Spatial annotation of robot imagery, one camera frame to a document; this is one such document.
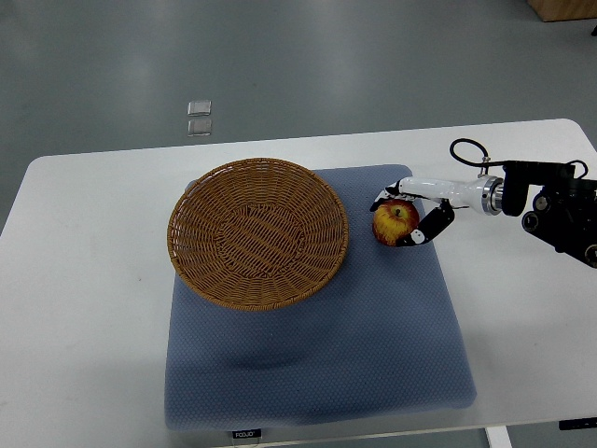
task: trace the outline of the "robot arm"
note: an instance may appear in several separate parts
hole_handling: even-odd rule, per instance
[[[483,162],[465,161],[454,152],[458,143],[470,143],[484,154]],[[389,199],[414,201],[417,198],[439,203],[410,235],[396,245],[418,245],[433,240],[454,221],[454,209],[472,208],[488,216],[517,217],[524,211],[531,185],[542,187],[533,201],[533,211],[522,217],[522,227],[535,237],[583,263],[597,268],[597,181],[583,177],[587,165],[582,161],[551,163],[540,161],[489,162],[485,148],[469,139],[451,144],[452,156],[465,164],[481,168],[481,174],[471,182],[451,182],[438,179],[405,177],[388,186],[376,198],[370,210]],[[574,177],[575,164],[585,173]],[[490,166],[501,165],[503,178],[488,175]]]

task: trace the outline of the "apple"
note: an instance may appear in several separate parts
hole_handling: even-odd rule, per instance
[[[418,225],[419,212],[410,201],[386,201],[373,215],[373,234],[384,245],[396,245],[396,241],[412,233]]]

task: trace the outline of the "gray cushion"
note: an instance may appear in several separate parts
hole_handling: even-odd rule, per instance
[[[175,278],[165,388],[170,429],[310,425],[463,408],[475,399],[433,244],[387,247],[371,231],[375,197],[410,170],[317,173],[345,206],[350,243],[338,273],[315,295],[250,313],[206,301]]]

